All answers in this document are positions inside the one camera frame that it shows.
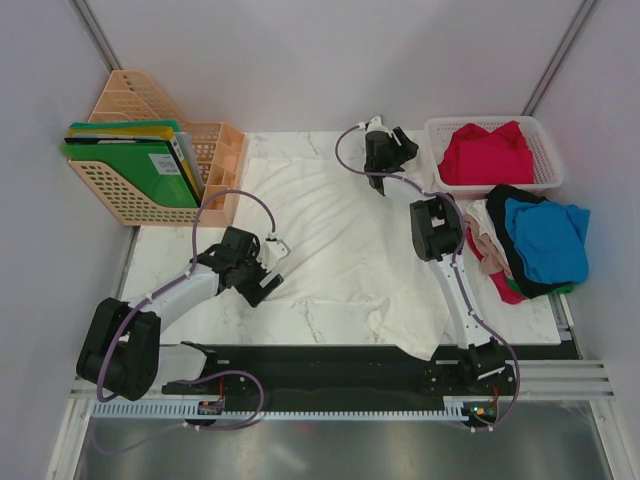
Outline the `white t shirt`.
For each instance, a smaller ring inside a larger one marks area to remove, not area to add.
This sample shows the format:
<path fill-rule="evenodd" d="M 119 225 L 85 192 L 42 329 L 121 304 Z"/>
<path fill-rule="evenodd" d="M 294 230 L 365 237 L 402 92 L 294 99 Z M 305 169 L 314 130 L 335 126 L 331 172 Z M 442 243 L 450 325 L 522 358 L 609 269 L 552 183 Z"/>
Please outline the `white t shirt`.
<path fill-rule="evenodd" d="M 241 198 L 235 225 L 259 236 L 275 225 L 291 249 L 270 300 L 362 306 L 381 340 L 432 358 L 451 314 L 436 275 L 413 249 L 406 203 L 329 160 L 252 158 L 242 187 L 274 216 Z"/>

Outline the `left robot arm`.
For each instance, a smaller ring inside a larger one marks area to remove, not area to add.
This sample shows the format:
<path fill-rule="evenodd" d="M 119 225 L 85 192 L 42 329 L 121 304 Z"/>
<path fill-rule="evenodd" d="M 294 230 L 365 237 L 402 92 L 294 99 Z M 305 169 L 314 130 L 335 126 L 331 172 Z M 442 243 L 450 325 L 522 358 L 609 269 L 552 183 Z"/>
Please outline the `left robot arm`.
<path fill-rule="evenodd" d="M 94 312 L 77 363 L 76 374 L 95 385 L 97 397 L 137 401 L 154 386 L 186 383 L 208 393 L 219 382 L 218 367 L 194 343 L 164 346 L 161 334 L 196 306 L 234 290 L 257 307 L 282 282 L 278 262 L 289 246 L 274 235 L 260 240 L 235 227 L 191 259 L 187 269 L 144 295 L 109 297 Z"/>

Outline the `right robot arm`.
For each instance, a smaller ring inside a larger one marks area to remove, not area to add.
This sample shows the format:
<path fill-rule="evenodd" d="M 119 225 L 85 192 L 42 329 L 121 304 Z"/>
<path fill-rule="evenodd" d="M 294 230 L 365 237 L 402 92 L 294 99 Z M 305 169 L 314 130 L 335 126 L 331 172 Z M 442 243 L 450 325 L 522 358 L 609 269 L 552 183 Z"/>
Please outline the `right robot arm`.
<path fill-rule="evenodd" d="M 500 334 L 480 318 L 462 255 L 467 224 L 452 196 L 429 192 L 409 178 L 403 165 L 414 159 L 418 145 L 399 127 L 390 129 L 379 117 L 359 123 L 364 132 L 363 172 L 379 194 L 408 205 L 411 241 L 417 257 L 436 276 L 449 308 L 457 346 L 461 350 L 458 381 L 467 392 L 477 394 L 503 376 L 519 385 L 513 351 Z"/>

